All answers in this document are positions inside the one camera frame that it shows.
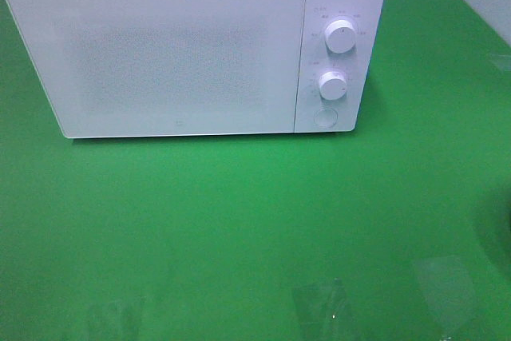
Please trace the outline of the round door release button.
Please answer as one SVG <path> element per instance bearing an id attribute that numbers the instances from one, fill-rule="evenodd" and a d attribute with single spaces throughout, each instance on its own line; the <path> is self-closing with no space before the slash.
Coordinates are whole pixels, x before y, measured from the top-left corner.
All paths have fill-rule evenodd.
<path id="1" fill-rule="evenodd" d="M 335 126 L 337 120 L 338 114 L 334 109 L 321 109 L 314 117 L 315 124 L 325 129 Z"/>

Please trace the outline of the white microwave door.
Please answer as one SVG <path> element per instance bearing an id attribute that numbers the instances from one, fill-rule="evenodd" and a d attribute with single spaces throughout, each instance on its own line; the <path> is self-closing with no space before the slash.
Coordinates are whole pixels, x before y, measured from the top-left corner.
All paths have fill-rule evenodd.
<path id="1" fill-rule="evenodd" d="M 304 0 L 7 0 L 68 138 L 288 133 Z"/>

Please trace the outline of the lower white round knob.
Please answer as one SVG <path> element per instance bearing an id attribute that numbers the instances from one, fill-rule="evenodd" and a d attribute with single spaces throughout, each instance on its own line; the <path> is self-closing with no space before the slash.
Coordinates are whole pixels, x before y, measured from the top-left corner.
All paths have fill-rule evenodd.
<path id="1" fill-rule="evenodd" d="M 336 101 L 347 93 L 347 80 L 342 72 L 330 71 L 319 77 L 319 94 L 326 101 Z"/>

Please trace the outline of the white round knob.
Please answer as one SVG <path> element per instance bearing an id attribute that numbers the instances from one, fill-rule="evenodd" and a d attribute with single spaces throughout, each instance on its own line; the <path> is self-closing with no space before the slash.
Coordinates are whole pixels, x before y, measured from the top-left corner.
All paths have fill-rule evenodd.
<path id="1" fill-rule="evenodd" d="M 349 18 L 339 18 L 330 22 L 323 34 L 326 46 L 333 54 L 344 54 L 355 47 L 357 29 Z"/>
<path id="2" fill-rule="evenodd" d="M 336 101 L 347 93 L 347 80 L 342 72 L 330 71 L 319 77 L 319 94 L 326 101 Z"/>

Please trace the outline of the upper white round knob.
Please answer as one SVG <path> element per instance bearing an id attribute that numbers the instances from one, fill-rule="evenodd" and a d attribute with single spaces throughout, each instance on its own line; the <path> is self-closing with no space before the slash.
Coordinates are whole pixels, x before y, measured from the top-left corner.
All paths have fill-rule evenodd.
<path id="1" fill-rule="evenodd" d="M 355 47 L 357 29 L 349 18 L 339 18 L 330 22 L 323 34 L 326 46 L 333 54 L 344 54 Z"/>

